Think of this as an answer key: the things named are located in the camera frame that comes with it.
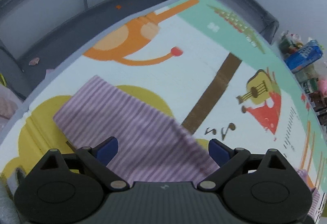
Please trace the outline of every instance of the pink striped towel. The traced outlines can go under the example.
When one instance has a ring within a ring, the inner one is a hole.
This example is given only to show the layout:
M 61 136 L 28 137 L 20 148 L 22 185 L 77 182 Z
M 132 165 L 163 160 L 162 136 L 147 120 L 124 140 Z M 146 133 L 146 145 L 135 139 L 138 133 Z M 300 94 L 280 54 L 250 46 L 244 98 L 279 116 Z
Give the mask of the pink striped towel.
M 91 78 L 53 120 L 76 148 L 110 136 L 118 153 L 107 167 L 129 184 L 193 182 L 219 167 L 173 118 L 105 82 Z

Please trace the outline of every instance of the blue package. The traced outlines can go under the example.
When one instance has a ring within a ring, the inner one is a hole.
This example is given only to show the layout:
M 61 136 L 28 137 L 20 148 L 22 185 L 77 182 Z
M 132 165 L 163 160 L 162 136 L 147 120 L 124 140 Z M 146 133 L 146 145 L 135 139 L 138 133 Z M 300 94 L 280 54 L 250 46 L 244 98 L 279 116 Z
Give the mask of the blue package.
M 312 64 L 323 56 L 316 40 L 311 40 L 297 52 L 285 59 L 285 63 L 293 74 Z

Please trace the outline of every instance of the guitar sound hole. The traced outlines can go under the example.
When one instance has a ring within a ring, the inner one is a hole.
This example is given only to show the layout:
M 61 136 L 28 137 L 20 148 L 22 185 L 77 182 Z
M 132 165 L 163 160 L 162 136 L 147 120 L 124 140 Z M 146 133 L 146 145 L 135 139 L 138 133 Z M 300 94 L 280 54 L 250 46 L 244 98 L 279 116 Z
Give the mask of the guitar sound hole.
M 257 98 L 258 97 L 258 91 L 255 87 L 252 87 L 251 88 L 251 94 L 254 98 Z

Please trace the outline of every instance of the yellow guitar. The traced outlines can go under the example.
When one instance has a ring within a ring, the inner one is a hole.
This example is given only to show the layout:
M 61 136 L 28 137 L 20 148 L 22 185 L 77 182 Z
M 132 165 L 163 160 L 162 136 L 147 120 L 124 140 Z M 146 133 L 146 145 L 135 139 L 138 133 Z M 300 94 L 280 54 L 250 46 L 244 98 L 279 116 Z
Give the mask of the yellow guitar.
M 246 84 L 248 92 L 243 96 L 237 96 L 238 104 L 251 99 L 254 104 L 259 105 L 270 98 L 269 92 L 276 92 L 276 89 L 279 89 L 277 83 L 273 83 L 269 75 L 264 70 L 259 69 Z

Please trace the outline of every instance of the play mat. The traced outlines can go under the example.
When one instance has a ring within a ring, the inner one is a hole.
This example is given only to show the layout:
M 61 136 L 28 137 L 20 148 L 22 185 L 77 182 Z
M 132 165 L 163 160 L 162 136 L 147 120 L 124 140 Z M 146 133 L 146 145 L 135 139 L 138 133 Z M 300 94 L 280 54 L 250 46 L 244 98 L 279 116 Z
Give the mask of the play mat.
M 28 173 L 50 148 L 72 150 L 52 117 L 94 75 L 174 117 L 207 149 L 277 148 L 327 191 L 327 146 L 315 113 L 268 43 L 216 0 L 169 0 L 108 28 L 45 79 L 0 137 L 0 171 Z

